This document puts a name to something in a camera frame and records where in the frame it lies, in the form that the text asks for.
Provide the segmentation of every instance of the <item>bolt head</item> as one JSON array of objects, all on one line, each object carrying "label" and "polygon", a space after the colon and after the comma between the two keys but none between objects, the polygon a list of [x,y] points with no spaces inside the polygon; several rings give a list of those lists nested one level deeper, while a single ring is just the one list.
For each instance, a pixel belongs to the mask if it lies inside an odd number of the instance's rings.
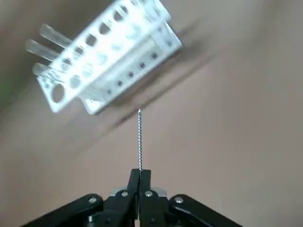
[{"label": "bolt head", "polygon": [[146,197],[151,197],[152,196],[152,191],[146,191],[145,196]]},{"label": "bolt head", "polygon": [[89,199],[89,203],[95,203],[97,201],[97,198],[96,197],[91,197]]},{"label": "bolt head", "polygon": [[184,200],[181,197],[176,197],[175,198],[176,203],[183,203]]},{"label": "bolt head", "polygon": [[128,192],[122,192],[121,195],[122,195],[123,197],[126,197],[126,196],[128,196]]}]

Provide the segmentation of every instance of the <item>metal screw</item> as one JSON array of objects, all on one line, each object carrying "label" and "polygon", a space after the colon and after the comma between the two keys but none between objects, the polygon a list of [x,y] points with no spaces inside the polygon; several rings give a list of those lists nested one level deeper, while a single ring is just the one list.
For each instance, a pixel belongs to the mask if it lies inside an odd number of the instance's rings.
[{"label": "metal screw", "polygon": [[122,195],[123,197],[126,197],[126,196],[128,196],[128,192],[122,192],[121,195]]},{"label": "metal screw", "polygon": [[146,191],[145,192],[145,196],[146,197],[151,197],[152,196],[152,192],[151,191]]},{"label": "metal screw", "polygon": [[141,109],[138,111],[138,135],[139,135],[139,177],[142,173],[142,119]]},{"label": "metal screw", "polygon": [[97,198],[96,197],[91,197],[89,199],[89,203],[95,203],[97,201]]},{"label": "metal screw", "polygon": [[181,197],[176,197],[175,198],[176,203],[183,203],[184,200]]}]

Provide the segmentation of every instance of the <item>beige wall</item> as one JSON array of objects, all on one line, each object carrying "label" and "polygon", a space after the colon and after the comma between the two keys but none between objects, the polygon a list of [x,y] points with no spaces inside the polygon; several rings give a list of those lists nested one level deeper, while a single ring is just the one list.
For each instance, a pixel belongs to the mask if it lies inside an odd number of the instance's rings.
[{"label": "beige wall", "polygon": [[[185,44],[163,77],[189,76],[144,105],[143,166],[152,185],[246,227],[301,226],[303,2],[163,2]],[[129,113],[155,90],[99,116],[79,101],[53,114],[31,81],[1,117],[0,225],[124,186],[137,166]]]}]

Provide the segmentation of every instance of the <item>metal bolt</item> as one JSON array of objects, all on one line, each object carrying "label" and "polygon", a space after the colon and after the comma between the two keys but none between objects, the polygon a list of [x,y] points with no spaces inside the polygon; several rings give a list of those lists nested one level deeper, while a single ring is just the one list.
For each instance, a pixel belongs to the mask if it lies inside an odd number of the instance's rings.
[{"label": "metal bolt", "polygon": [[181,197],[176,197],[175,198],[176,203],[183,203],[184,200]]},{"label": "metal bolt", "polygon": [[89,203],[95,203],[97,201],[97,198],[96,197],[91,197],[89,199]]},{"label": "metal bolt", "polygon": [[146,197],[151,197],[152,196],[152,192],[151,191],[146,191],[145,192],[145,196]]},{"label": "metal bolt", "polygon": [[123,197],[126,197],[126,196],[128,196],[128,192],[122,192],[121,195],[122,195]]}]

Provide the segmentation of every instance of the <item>rack hole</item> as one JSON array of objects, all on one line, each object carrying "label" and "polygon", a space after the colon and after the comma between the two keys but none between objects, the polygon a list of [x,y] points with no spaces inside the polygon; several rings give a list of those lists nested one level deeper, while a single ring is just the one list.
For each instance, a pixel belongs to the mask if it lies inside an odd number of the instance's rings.
[{"label": "rack hole", "polygon": [[[127,10],[127,8],[125,6],[122,6],[121,9],[123,10],[123,12],[125,14],[128,14],[128,10]],[[116,11],[114,13],[114,20],[115,21],[119,22],[119,21],[122,21],[123,19],[124,19],[123,16],[118,11]]]},{"label": "rack hole", "polygon": [[129,77],[129,78],[133,78],[133,77],[134,77],[134,73],[133,73],[133,72],[129,72],[129,73],[128,73],[128,77]]},{"label": "rack hole", "polygon": [[144,63],[144,62],[141,62],[141,63],[140,63],[140,68],[141,68],[141,69],[144,69],[144,68],[145,68],[145,63]]},{"label": "rack hole", "polygon": [[88,46],[94,46],[96,44],[97,38],[90,34],[86,39],[86,44]]},{"label": "rack hole", "polygon": [[106,35],[110,32],[110,28],[106,24],[102,23],[100,25],[99,32],[101,35]]},{"label": "rack hole", "polygon": [[171,41],[167,41],[166,43],[167,43],[167,46],[169,46],[169,47],[171,47],[171,46],[172,46]]},{"label": "rack hole", "polygon": [[64,87],[61,84],[56,84],[52,90],[52,99],[54,103],[59,103],[64,97]]},{"label": "rack hole", "polygon": [[71,66],[71,60],[69,58],[65,58],[62,62],[61,68],[63,70],[67,70]]},{"label": "rack hole", "polygon": [[151,58],[154,59],[154,60],[157,59],[157,58],[158,58],[157,53],[152,53],[152,54],[151,54]]},{"label": "rack hole", "polygon": [[77,46],[77,47],[75,48],[75,52],[76,52],[77,54],[83,55],[84,50],[83,50],[82,47]]},{"label": "rack hole", "polygon": [[81,84],[81,80],[79,76],[73,76],[70,79],[70,86],[72,89],[76,89],[77,87],[79,87]]}]

